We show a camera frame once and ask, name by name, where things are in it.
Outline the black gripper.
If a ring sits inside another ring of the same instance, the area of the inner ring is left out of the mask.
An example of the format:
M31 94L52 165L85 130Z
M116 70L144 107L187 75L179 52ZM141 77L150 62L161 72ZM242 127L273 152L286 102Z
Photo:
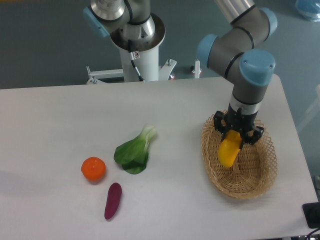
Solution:
M261 126L253 126L254 120L258 112L252 114L244 114L242 107L232 107L229 103L226 114L222 111L216 111L213 116L214 129L221 133L221 142L226 138L230 130L240 133L241 142L239 149L241 150L245 144L254 145L264 134L265 128Z

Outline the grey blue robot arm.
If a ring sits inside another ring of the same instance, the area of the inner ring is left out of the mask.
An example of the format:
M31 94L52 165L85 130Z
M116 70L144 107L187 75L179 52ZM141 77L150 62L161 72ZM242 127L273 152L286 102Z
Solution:
M257 45L274 33L277 18L251 0L218 0L216 4L231 30L221 37L206 35L196 50L202 65L233 84L227 113L215 113L214 127L223 140L237 132L241 145L254 145L264 133L254 121L276 65L274 57ZM161 79L164 69L159 66L159 45L166 30L151 12L150 1L92 0L83 15L98 36L111 37L119 49L125 81Z

